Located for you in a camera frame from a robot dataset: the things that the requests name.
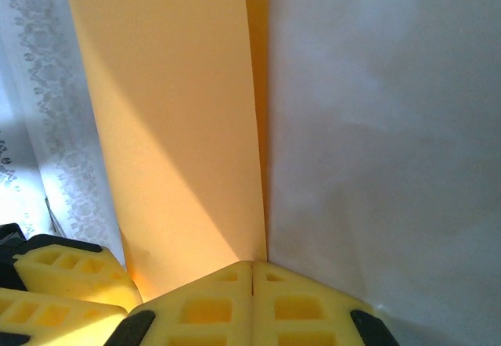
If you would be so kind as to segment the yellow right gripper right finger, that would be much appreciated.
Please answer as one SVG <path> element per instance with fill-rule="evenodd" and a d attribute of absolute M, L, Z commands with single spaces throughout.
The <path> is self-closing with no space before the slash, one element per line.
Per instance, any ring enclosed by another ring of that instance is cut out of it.
<path fill-rule="evenodd" d="M 367 303 L 268 262 L 252 270 L 252 346 L 399 346 Z"/>

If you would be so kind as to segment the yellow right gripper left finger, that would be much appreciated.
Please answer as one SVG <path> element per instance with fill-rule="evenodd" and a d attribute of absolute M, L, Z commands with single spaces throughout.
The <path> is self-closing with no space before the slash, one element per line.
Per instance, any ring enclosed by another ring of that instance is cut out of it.
<path fill-rule="evenodd" d="M 105 346 L 251 346 L 252 263 L 239 261 L 134 308 Z"/>

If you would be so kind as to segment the orange paper sheet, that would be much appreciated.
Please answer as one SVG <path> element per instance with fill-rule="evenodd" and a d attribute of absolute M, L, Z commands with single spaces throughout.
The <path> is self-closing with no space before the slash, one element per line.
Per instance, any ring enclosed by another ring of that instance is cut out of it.
<path fill-rule="evenodd" d="M 142 297 L 266 259 L 269 0 L 69 3 Z"/>

